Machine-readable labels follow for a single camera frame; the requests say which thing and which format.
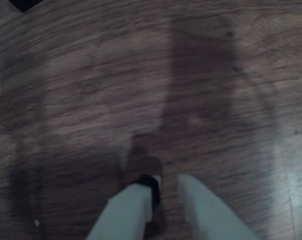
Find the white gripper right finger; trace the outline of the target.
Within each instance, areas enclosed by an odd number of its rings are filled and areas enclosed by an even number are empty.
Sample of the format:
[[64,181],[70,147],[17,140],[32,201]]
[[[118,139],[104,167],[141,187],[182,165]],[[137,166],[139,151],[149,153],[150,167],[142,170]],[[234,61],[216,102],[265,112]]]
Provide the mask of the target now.
[[194,240],[258,240],[259,237],[207,186],[180,174],[178,195]]

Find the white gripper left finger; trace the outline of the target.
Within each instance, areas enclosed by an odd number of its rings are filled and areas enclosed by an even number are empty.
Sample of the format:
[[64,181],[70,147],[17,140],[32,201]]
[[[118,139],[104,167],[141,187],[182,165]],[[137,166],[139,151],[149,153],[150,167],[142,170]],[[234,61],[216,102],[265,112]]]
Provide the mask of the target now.
[[142,240],[161,202],[161,177],[143,174],[110,198],[88,240]]

